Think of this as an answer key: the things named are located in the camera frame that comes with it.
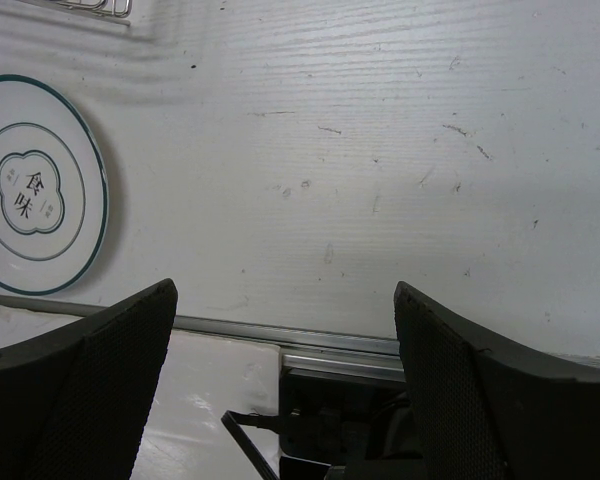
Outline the white plate green rim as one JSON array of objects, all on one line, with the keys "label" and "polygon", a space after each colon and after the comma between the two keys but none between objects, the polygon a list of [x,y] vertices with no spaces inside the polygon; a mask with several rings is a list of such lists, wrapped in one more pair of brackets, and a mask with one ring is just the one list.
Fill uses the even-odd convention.
[{"label": "white plate green rim", "polygon": [[46,296],[69,288],[104,241],[110,194],[83,115],[31,77],[0,75],[0,288]]}]

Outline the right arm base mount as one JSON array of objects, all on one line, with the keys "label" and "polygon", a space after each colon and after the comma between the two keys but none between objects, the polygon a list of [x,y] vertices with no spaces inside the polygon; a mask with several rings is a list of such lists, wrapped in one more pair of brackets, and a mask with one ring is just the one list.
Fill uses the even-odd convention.
[{"label": "right arm base mount", "polygon": [[400,366],[283,360],[274,414],[221,422],[262,479],[425,479]]}]

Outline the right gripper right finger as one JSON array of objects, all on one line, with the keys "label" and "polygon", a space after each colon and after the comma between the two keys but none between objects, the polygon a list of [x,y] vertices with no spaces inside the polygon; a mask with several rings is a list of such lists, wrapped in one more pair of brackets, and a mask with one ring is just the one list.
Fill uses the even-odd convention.
[{"label": "right gripper right finger", "polygon": [[600,368],[543,353],[399,282],[399,354],[431,479],[600,479]]}]

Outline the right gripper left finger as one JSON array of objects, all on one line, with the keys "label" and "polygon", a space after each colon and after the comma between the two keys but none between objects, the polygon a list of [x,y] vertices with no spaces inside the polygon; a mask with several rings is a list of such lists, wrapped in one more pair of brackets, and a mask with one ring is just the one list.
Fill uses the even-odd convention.
[{"label": "right gripper left finger", "polygon": [[0,349],[0,479],[128,479],[178,291],[164,279]]}]

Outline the wire dish rack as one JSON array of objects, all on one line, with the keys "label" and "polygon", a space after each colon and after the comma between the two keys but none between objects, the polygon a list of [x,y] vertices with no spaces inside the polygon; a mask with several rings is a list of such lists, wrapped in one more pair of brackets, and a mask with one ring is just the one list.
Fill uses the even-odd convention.
[{"label": "wire dish rack", "polygon": [[26,0],[26,4],[129,26],[132,0]]}]

